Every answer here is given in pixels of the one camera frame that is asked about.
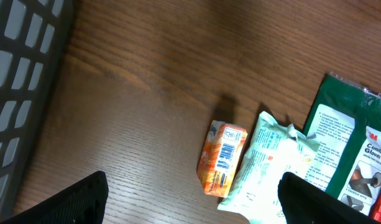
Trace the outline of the light green wipes pack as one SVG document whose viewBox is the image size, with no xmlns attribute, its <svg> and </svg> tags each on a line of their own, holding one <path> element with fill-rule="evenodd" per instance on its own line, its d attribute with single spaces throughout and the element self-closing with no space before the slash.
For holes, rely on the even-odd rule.
<svg viewBox="0 0 381 224">
<path fill-rule="evenodd" d="M 286 223 L 278 199 L 279 181 L 285 172 L 305 178 L 319 146 L 315 135 L 306 137 L 293 124 L 281 126 L 272 115 L 261 112 L 241 167 L 218 210 L 238 213 L 249 223 Z"/>
</svg>

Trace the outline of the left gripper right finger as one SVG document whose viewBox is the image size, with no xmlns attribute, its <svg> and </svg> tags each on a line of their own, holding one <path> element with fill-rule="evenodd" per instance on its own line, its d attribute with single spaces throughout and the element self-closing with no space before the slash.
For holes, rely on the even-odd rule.
<svg viewBox="0 0 381 224">
<path fill-rule="evenodd" d="M 379 224 L 291 172 L 279 181 L 278 198 L 288 224 Z"/>
</svg>

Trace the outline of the orange tissue pack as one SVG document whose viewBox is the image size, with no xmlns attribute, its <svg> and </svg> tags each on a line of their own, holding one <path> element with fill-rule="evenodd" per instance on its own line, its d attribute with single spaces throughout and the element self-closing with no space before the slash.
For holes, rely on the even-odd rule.
<svg viewBox="0 0 381 224">
<path fill-rule="evenodd" d="M 244 128 L 224 121 L 211 122 L 197 168 L 206 195 L 228 196 L 246 138 Z"/>
</svg>

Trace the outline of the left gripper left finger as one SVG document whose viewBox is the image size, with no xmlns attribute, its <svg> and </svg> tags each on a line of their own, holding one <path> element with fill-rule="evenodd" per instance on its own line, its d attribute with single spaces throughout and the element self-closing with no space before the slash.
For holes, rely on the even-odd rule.
<svg viewBox="0 0 381 224">
<path fill-rule="evenodd" d="M 2 224 L 102 224 L 109 188 L 96 171 Z"/>
</svg>

